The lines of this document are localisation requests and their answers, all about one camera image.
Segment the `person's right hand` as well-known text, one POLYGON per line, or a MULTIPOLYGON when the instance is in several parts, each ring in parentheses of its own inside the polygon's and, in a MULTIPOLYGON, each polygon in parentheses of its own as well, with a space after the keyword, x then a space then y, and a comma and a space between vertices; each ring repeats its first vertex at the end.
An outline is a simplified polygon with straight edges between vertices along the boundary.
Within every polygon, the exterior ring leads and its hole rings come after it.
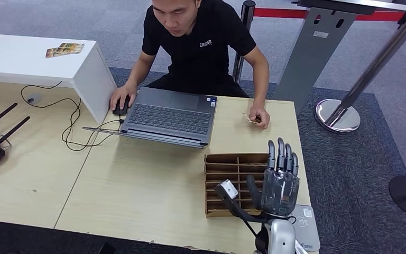
POLYGON ((112 111, 116 110, 117 107, 119 107, 119 109, 123 109, 127 98, 128 98, 127 107, 130 108, 136 98, 136 95, 137 95, 136 84, 134 85, 126 84, 123 87, 118 88, 109 101, 110 109, 112 111))

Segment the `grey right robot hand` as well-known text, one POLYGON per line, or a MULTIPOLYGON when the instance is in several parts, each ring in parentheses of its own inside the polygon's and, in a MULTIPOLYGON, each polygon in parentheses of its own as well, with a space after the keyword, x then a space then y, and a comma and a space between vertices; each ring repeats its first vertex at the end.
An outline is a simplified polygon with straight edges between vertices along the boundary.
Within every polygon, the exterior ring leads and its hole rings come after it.
POLYGON ((246 179, 253 206, 262 212, 287 217, 294 210, 299 191, 298 156, 291 146, 281 137, 278 146, 269 140, 267 168, 263 174, 262 189, 258 189, 255 179, 248 175, 246 179))

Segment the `person's left hand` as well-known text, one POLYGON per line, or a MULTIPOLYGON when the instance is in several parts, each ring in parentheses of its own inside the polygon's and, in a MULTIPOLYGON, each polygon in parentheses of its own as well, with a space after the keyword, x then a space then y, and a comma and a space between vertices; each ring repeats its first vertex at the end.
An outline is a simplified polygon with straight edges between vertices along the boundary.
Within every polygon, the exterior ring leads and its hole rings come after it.
POLYGON ((265 109, 265 104, 254 102, 250 108, 249 119, 260 129, 267 129, 270 122, 270 115, 265 109))

